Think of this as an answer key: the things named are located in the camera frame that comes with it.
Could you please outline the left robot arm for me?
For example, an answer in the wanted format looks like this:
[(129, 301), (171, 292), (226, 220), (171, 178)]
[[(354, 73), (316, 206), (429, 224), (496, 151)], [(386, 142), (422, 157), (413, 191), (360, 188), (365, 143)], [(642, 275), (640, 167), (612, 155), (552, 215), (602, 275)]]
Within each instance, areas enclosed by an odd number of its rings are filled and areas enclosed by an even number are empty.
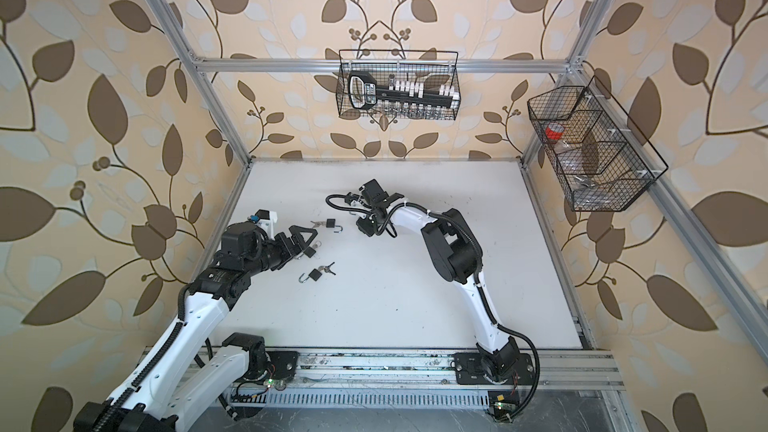
[(282, 269), (315, 250), (317, 230), (274, 233), (260, 214), (228, 226), (212, 263), (178, 295), (177, 316), (133, 372), (101, 403), (76, 415), (76, 431), (187, 431), (238, 382), (270, 388), (296, 373), (295, 352), (269, 354), (261, 336), (235, 332), (201, 357), (216, 327), (235, 308), (255, 275)]

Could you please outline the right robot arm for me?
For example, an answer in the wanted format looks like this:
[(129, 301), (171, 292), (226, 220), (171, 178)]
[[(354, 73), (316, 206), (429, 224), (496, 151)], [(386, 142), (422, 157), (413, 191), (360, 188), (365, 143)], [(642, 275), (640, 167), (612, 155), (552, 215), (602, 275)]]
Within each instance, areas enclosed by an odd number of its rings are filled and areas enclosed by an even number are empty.
[(522, 343), (532, 357), (530, 390), (524, 397), (502, 399), (489, 406), (497, 422), (512, 423), (523, 414), (537, 392), (541, 376), (540, 354), (525, 334), (505, 326), (500, 319), (483, 272), (483, 250), (462, 214), (455, 208), (437, 212), (407, 200), (402, 194), (388, 194), (371, 180), (357, 193), (330, 194), (325, 203), (334, 210), (356, 216), (360, 232), (368, 237), (384, 233), (395, 238), (400, 227), (418, 232), (437, 273), (461, 292), (474, 328), (482, 377), (496, 385), (515, 384), (518, 365), (525, 364)]

